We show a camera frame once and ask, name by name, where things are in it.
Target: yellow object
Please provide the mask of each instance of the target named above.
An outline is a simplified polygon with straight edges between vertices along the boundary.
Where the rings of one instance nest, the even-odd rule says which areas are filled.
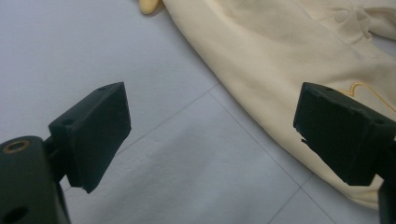
[[[393,111],[393,113],[396,114],[396,109],[393,108],[393,106],[391,106],[386,100],[384,100],[384,98],[381,97],[381,95],[379,95],[372,87],[370,87],[366,83],[355,82],[355,83],[352,84],[352,86],[350,87],[349,91],[340,91],[340,92],[345,94],[345,95],[347,95],[347,96],[354,97],[355,96],[355,90],[359,86],[365,87],[369,91],[371,91],[376,96],[376,98],[378,98],[382,103],[384,103],[384,105],[386,105],[391,111]]]
[[[150,14],[157,9],[160,0],[139,0],[140,11],[143,14]]]

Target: metal bolt hole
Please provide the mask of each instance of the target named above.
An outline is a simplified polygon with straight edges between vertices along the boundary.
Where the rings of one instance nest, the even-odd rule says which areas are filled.
[[[23,139],[23,140],[15,141],[15,142],[12,142],[12,143],[6,145],[3,148],[3,152],[6,154],[12,154],[12,153],[22,151],[22,150],[28,148],[29,146],[30,146],[30,141]]]

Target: light blue surface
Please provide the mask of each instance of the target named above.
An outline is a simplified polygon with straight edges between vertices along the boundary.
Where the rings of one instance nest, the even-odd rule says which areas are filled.
[[[275,143],[166,11],[143,16],[137,0],[0,1],[1,142],[47,138],[66,109],[119,81],[133,130],[92,194],[63,180],[73,223],[378,223]]]

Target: wrinkled fabric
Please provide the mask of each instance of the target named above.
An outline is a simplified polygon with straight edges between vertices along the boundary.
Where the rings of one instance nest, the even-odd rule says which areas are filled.
[[[393,0],[163,0],[219,80],[283,148],[352,201],[377,208],[382,179],[350,187],[292,127],[303,82],[339,90],[396,120]]]

